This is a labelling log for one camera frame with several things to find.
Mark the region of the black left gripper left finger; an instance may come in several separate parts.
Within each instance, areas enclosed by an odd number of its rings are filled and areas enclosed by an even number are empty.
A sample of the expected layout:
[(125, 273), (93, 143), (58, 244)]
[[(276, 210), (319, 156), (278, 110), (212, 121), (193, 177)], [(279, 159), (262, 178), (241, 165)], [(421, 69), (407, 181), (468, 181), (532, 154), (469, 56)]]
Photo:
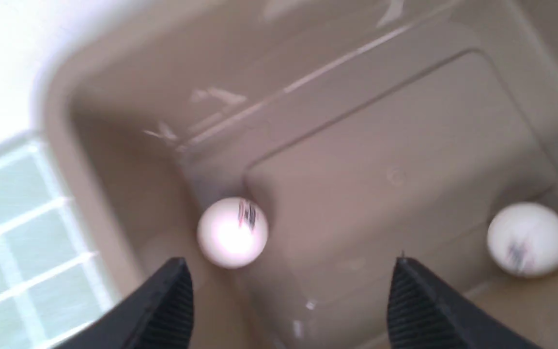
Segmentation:
[(168, 259), (111, 311), (58, 349), (187, 349), (194, 328), (194, 291), (186, 259)]

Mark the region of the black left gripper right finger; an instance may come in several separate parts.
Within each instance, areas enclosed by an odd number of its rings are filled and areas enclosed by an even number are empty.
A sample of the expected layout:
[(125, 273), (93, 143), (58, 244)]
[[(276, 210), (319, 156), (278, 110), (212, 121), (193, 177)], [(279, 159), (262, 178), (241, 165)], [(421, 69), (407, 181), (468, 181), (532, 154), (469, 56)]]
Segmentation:
[(393, 349), (535, 349), (420, 261), (399, 256), (390, 281), (386, 328)]

